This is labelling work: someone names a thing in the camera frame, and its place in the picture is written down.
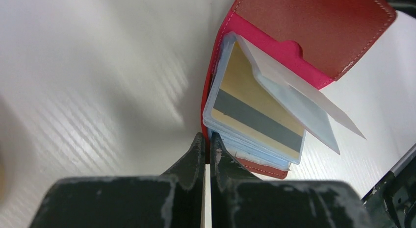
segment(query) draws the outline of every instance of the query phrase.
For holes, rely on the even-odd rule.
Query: card holder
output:
[[[256,83],[249,60],[237,46],[235,34],[224,37],[203,112],[204,125],[249,149],[246,151],[253,156],[275,163],[277,168],[282,159],[299,164],[303,127],[283,108],[277,112],[279,104]]]
[[[229,32],[242,35],[320,89],[344,75],[395,17],[395,11],[384,0],[235,0],[218,31],[204,85],[201,103],[204,135],[208,137],[202,120],[203,110],[217,67],[220,44]],[[322,55],[316,58],[317,54],[323,54],[322,51],[336,54],[336,57],[328,59]],[[253,163],[243,159],[239,161],[245,166]],[[263,165],[253,164],[258,168],[249,170],[267,176],[274,174],[267,170],[276,170],[263,170]]]

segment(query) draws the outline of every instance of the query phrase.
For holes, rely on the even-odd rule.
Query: white surface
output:
[[[61,177],[159,174],[186,152],[232,2],[0,0],[0,227],[27,227]],[[333,124],[338,156],[308,135],[289,179],[344,180],[362,196],[416,142],[415,27],[400,14],[324,90],[368,140]]]

